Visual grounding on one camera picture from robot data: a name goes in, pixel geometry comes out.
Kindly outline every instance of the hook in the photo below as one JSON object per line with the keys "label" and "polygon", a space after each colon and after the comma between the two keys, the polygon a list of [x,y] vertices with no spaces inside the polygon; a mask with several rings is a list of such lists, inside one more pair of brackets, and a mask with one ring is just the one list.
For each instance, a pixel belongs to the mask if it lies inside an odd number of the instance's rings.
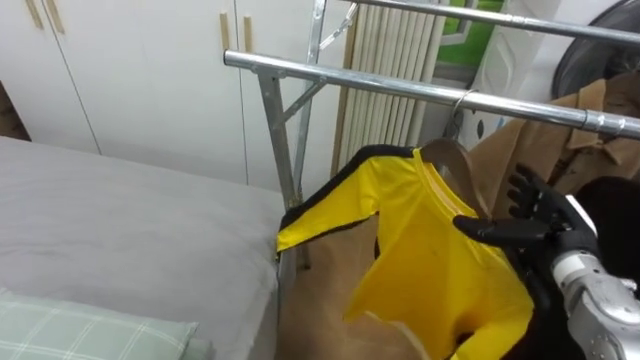
{"label": "hook", "polygon": [[451,117],[455,117],[456,114],[458,113],[458,107],[460,107],[460,104],[462,103],[462,101],[464,100],[465,97],[467,97],[467,95],[474,93],[474,92],[478,92],[478,89],[469,89],[467,91],[465,91],[464,94],[462,94],[462,96],[460,96],[460,99],[456,100],[456,103],[453,104],[453,110],[451,110]]}
{"label": "hook", "polygon": [[462,121],[461,119],[456,119],[458,116],[458,108],[460,107],[460,104],[462,103],[462,100],[464,100],[465,97],[467,97],[467,95],[474,93],[474,92],[478,92],[478,89],[469,89],[467,90],[464,94],[462,94],[462,96],[460,96],[460,99],[456,100],[455,104],[453,104],[453,110],[451,110],[451,116],[449,117],[449,123],[447,125],[447,129],[445,129],[445,136],[450,137],[451,139],[456,139],[458,137],[458,135],[460,134],[460,130],[462,125],[460,124],[460,122]]}

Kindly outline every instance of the cabinet door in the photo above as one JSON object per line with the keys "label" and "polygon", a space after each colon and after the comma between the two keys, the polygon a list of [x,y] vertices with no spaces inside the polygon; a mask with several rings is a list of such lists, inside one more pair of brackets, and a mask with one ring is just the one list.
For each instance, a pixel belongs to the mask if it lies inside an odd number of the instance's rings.
{"label": "cabinet door", "polygon": [[97,153],[40,5],[39,1],[0,1],[0,81],[34,142]]}
{"label": "cabinet door", "polygon": [[[311,13],[314,0],[237,0],[238,22],[248,16],[252,24],[253,51],[296,61],[306,61]],[[349,3],[328,1],[325,15],[326,37],[344,20]],[[245,29],[240,26],[240,49],[245,50]],[[345,36],[341,36],[321,52],[319,63],[342,67]],[[244,103],[245,134],[247,139],[247,167],[249,184],[279,190],[275,160],[262,105],[258,79],[250,71],[241,72]],[[285,109],[302,94],[301,80],[281,81]],[[303,190],[306,194],[316,191],[328,179],[331,169],[333,142],[338,112],[340,88],[325,86],[313,98],[309,137],[303,172]],[[300,112],[287,123],[292,159],[298,137]]]}
{"label": "cabinet door", "polygon": [[246,183],[239,70],[222,62],[232,0],[55,2],[104,155]]}

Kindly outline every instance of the bed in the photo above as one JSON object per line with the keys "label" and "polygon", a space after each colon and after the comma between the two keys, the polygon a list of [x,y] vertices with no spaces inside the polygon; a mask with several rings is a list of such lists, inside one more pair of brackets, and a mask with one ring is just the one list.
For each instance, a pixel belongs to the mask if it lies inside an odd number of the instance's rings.
{"label": "bed", "polygon": [[273,359],[279,193],[0,138],[0,287],[194,321],[213,359]]}

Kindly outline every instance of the clothes rack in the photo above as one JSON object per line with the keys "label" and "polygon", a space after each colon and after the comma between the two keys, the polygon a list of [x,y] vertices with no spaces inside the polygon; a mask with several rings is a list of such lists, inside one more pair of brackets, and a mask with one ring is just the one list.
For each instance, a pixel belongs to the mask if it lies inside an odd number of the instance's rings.
{"label": "clothes rack", "polygon": [[[257,76],[262,92],[269,133],[276,160],[280,188],[287,209],[300,204],[302,196],[302,170],[309,131],[311,100],[326,84],[405,96],[416,100],[456,105],[507,116],[516,116],[587,131],[640,140],[640,119],[628,118],[599,111],[563,108],[529,101],[513,100],[464,89],[423,84],[394,79],[358,71],[318,66],[320,51],[342,34],[355,17],[358,5],[367,4],[415,11],[464,20],[480,21],[505,27],[548,34],[586,38],[612,44],[640,47],[640,34],[614,29],[552,22],[511,14],[487,12],[477,9],[430,4],[416,0],[350,0],[345,20],[326,39],[322,39],[327,0],[314,0],[307,52],[307,63],[298,63],[257,54],[227,50],[224,62],[228,66],[249,69]],[[302,95],[284,109],[280,92],[280,79],[293,77],[306,80]],[[285,123],[303,109],[298,132],[298,145],[292,167]],[[302,249],[305,267],[310,266],[309,254]]]}

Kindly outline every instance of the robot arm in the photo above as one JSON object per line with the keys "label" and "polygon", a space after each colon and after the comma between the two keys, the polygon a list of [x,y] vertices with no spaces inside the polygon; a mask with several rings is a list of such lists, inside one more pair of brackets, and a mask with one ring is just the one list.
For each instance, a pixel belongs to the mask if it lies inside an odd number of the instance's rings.
{"label": "robot arm", "polygon": [[568,329],[586,359],[640,360],[636,284],[609,275],[599,260],[593,222],[572,196],[550,188],[519,166],[510,179],[514,219],[465,216],[454,225],[468,237],[514,250],[516,260],[564,297]]}

